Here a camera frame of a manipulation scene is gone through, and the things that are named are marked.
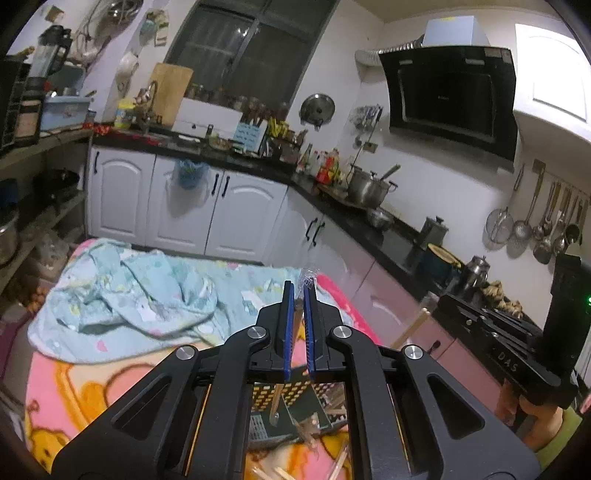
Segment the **light blue plastic box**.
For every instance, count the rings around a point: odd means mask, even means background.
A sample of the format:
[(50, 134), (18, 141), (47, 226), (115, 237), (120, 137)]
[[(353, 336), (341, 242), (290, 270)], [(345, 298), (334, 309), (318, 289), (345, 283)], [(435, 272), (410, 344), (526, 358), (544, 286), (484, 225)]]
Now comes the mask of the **light blue plastic box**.
[(40, 130), (53, 131), (82, 125), (90, 103), (90, 98), (80, 96), (46, 97)]

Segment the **black lidded canister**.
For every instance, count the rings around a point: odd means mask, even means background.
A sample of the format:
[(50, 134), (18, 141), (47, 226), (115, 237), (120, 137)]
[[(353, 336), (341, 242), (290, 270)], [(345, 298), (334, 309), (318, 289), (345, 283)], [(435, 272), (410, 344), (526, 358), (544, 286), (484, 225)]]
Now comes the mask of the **black lidded canister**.
[(436, 216), (427, 217), (417, 237), (417, 244), (425, 250), (429, 244), (442, 246), (449, 229), (444, 224), (444, 219)]

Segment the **blue knife block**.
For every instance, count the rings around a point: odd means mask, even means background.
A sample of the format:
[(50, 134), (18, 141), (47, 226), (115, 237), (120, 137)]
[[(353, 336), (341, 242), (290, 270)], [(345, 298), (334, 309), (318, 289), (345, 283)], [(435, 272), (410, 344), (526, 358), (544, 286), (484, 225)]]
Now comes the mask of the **blue knife block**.
[(233, 134), (232, 140), (242, 145), (245, 152), (257, 152), (266, 134), (267, 122), (263, 120), (259, 125), (239, 122)]

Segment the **hanging steel ladle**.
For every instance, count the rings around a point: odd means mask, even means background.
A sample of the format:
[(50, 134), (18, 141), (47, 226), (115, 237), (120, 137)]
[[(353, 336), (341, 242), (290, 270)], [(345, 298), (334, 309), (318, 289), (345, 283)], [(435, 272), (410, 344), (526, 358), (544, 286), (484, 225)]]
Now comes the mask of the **hanging steel ladle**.
[(541, 189), (542, 189), (544, 175), (545, 175), (545, 168), (542, 167), (538, 171), (538, 178), (537, 178), (536, 186), (535, 186), (534, 193), (533, 193), (530, 205), (529, 205), (527, 215), (523, 220), (519, 220), (514, 224), (513, 239), (518, 244), (526, 244), (532, 236), (533, 229), (530, 224), (530, 219), (531, 219), (531, 216), (535, 210), (535, 206), (536, 206), (538, 197), (539, 197)]

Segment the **blue enamel pot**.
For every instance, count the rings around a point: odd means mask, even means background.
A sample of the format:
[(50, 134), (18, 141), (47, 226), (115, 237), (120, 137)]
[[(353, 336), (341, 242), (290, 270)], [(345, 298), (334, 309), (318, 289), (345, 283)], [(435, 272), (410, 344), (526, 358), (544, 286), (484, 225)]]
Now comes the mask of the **blue enamel pot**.
[(440, 285), (447, 285), (463, 263), (447, 249), (429, 243), (421, 261), (422, 270)]

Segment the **steel pot on shelf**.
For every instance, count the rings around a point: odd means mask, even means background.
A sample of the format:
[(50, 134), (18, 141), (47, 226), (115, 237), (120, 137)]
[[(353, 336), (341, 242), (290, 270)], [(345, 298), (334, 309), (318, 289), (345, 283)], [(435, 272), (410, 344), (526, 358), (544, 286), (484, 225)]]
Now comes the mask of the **steel pot on shelf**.
[(19, 212), (16, 209), (1, 218), (0, 227), (0, 265), (8, 264), (15, 256), (20, 238), (17, 229)]

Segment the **blue plastic bag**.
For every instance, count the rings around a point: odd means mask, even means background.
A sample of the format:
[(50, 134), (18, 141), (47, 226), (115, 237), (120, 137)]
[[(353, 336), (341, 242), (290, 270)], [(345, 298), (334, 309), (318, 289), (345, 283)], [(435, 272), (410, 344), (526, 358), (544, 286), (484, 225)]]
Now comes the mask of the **blue plastic bag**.
[(175, 163), (176, 184), (184, 190), (197, 188), (208, 175), (209, 166), (204, 162), (177, 160)]

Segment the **black range hood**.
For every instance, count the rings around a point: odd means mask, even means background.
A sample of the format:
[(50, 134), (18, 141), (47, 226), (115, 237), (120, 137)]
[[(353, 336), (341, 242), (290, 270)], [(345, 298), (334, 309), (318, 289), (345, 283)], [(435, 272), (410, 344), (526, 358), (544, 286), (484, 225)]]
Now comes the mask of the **black range hood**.
[(516, 72), (507, 48), (427, 46), (380, 54), (394, 130), (437, 136), (513, 163)]

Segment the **light blue towel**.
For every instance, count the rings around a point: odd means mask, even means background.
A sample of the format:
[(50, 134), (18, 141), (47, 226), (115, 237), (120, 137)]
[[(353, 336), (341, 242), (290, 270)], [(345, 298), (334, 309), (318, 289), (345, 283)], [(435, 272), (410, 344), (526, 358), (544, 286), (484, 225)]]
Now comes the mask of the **light blue towel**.
[(73, 364), (114, 362), (182, 344), (221, 345), (256, 323), (259, 310), (314, 281), (318, 299), (338, 292), (307, 268), (273, 268), (142, 252), (100, 238), (73, 254), (29, 324), (41, 354)]

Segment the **steel kettle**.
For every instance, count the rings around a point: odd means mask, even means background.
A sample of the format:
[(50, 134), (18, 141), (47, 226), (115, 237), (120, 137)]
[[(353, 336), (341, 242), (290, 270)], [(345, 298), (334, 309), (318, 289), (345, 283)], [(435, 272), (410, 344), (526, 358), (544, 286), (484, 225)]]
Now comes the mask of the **steel kettle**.
[(487, 281), (490, 264), (485, 256), (475, 255), (462, 272), (462, 286), (465, 290), (481, 288)]

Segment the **blender with black lid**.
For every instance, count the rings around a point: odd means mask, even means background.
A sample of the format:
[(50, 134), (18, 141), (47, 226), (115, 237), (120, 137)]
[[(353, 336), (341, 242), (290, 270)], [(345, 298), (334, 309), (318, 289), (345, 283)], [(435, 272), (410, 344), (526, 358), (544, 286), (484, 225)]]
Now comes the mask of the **blender with black lid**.
[(71, 30), (61, 25), (52, 25), (38, 37), (26, 81), (28, 91), (43, 90), (48, 77), (63, 67), (71, 43)]

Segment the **white upper cabinet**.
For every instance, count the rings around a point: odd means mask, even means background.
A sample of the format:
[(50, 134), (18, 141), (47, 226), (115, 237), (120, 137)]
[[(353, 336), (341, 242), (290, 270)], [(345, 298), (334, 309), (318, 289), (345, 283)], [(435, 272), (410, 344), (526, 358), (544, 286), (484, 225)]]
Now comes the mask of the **white upper cabinet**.
[(590, 63), (578, 43), (526, 24), (515, 26), (514, 113), (524, 143), (577, 154), (590, 148)]

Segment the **red sauce bottle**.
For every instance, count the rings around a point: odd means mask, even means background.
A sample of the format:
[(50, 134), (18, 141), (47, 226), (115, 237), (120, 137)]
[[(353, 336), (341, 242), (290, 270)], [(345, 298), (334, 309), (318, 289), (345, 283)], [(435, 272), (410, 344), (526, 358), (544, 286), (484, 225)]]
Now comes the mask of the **red sauce bottle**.
[(334, 185), (339, 180), (339, 150), (324, 151), (318, 157), (318, 173), (315, 179), (322, 185)]

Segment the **pink cartoon blanket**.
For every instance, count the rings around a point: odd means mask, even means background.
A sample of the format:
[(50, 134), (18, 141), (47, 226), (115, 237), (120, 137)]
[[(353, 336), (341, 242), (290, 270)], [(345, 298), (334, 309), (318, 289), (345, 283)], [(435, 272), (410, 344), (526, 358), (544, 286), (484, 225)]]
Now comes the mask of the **pink cartoon blanket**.
[(297, 282), (301, 269), (273, 268), (221, 260), (181, 258), (215, 286), (218, 308), (211, 320), (187, 334), (166, 340), (136, 334), (127, 324), (110, 334), (85, 334), (58, 324), (52, 309), (63, 288), (88, 287), (95, 269), (91, 253), (104, 239), (80, 244), (69, 258), (44, 306), (28, 327), (34, 348), (26, 391), (24, 429), (32, 457), (50, 470), (59, 451), (174, 347), (192, 342), (204, 350), (239, 328), (252, 325), (259, 310), (280, 301), (286, 281)]

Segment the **dark green utensil basket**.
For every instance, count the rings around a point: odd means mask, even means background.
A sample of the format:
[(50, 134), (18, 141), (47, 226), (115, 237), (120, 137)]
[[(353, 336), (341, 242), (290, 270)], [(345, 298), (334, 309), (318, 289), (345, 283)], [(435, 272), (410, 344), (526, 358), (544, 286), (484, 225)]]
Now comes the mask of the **dark green utensil basket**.
[(247, 449), (254, 451), (273, 449), (283, 444), (304, 443), (298, 436), (294, 423), (301, 422), (315, 412), (318, 413), (321, 429), (315, 439), (341, 430), (348, 424), (348, 414), (334, 416), (325, 412), (324, 394), (337, 384), (342, 383), (312, 384), (311, 381), (301, 380), (284, 384), (279, 422), (276, 426), (271, 426), (269, 414), (274, 385), (257, 383), (252, 390)]

